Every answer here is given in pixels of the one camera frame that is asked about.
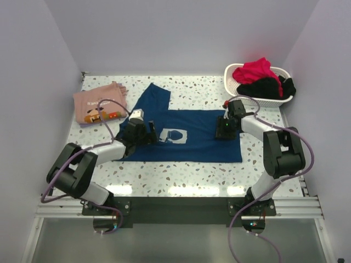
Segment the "blue t shirt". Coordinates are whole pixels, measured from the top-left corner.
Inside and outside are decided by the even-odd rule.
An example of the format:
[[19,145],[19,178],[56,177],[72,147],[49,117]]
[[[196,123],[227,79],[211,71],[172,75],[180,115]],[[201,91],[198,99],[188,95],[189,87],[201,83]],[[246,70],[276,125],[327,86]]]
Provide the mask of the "blue t shirt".
[[135,109],[144,121],[153,121],[158,142],[137,146],[124,161],[241,163],[240,139],[215,138],[217,118],[223,110],[170,110],[171,92],[151,83]]

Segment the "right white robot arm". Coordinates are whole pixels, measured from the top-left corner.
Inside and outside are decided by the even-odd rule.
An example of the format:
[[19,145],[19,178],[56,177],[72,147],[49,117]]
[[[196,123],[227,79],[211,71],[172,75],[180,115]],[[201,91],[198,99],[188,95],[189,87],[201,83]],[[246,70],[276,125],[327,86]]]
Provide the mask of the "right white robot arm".
[[241,100],[226,101],[225,114],[217,118],[216,139],[234,140],[240,133],[248,133],[263,143],[264,172],[245,195],[244,208],[257,215],[264,208],[263,201],[272,198],[277,184],[305,168],[305,156],[296,128],[282,128],[247,112]]

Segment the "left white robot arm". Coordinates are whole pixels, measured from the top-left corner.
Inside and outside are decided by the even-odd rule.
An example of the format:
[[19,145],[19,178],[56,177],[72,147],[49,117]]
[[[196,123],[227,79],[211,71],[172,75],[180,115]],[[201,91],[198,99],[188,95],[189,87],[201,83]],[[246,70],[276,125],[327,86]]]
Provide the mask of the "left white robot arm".
[[138,146],[158,142],[153,121],[145,123],[132,118],[112,142],[93,146],[79,146],[74,143],[65,145],[59,157],[47,174],[48,189],[41,202],[48,203],[53,199],[45,197],[52,187],[75,199],[94,203],[94,208],[101,215],[112,212],[114,205],[112,193],[92,182],[92,175],[97,165],[116,161],[131,156]]

